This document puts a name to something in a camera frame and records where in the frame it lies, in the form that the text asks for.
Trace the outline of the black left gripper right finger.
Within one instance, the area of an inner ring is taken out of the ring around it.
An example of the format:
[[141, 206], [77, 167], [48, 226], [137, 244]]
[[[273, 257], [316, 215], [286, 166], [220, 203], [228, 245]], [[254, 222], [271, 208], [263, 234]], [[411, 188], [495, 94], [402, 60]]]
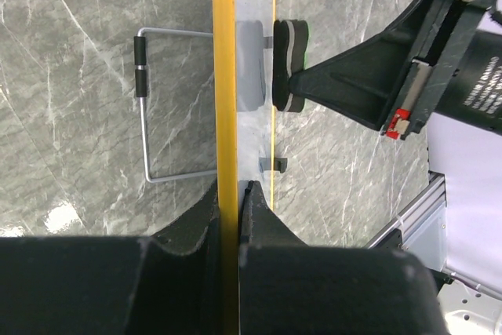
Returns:
[[257, 181], [240, 221], [241, 333], [447, 333], [435, 281], [414, 255], [309, 246], [271, 211]]

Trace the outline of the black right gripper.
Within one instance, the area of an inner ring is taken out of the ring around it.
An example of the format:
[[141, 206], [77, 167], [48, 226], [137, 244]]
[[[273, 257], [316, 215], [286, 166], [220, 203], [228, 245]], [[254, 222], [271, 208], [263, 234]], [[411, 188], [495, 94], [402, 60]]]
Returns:
[[419, 133], [433, 113], [500, 134], [501, 36], [478, 28], [485, 15], [501, 22], [497, 3], [412, 0], [380, 33], [294, 74], [289, 89], [392, 139]]

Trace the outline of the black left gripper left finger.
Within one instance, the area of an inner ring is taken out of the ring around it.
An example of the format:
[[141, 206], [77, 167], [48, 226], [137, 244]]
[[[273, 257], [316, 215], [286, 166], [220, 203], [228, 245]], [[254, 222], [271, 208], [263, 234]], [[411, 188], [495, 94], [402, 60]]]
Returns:
[[4, 334], [218, 334], [219, 209], [211, 187], [151, 236], [1, 240]]

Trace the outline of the green whiteboard eraser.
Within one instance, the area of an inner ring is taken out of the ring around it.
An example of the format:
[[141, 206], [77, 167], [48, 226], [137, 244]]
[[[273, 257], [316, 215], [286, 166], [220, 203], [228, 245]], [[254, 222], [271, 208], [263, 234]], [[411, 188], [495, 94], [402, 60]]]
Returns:
[[289, 90], [289, 79], [305, 66], [309, 39], [305, 20], [276, 20], [273, 35], [272, 101], [278, 111], [300, 113], [305, 99]]

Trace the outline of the yellow framed whiteboard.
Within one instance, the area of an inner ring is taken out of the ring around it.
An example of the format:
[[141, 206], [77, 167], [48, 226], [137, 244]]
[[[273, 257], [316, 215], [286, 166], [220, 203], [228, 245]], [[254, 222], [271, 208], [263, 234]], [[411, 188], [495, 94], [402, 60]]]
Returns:
[[[140, 106], [144, 175], [161, 184], [217, 177], [220, 251], [223, 262], [223, 330], [239, 332], [238, 215], [250, 181], [274, 200], [275, 111], [271, 101], [273, 23], [276, 0], [212, 0], [212, 32], [142, 27], [134, 38], [136, 97]], [[214, 53], [216, 167], [165, 177], [151, 175], [147, 133], [147, 37], [211, 38]]]

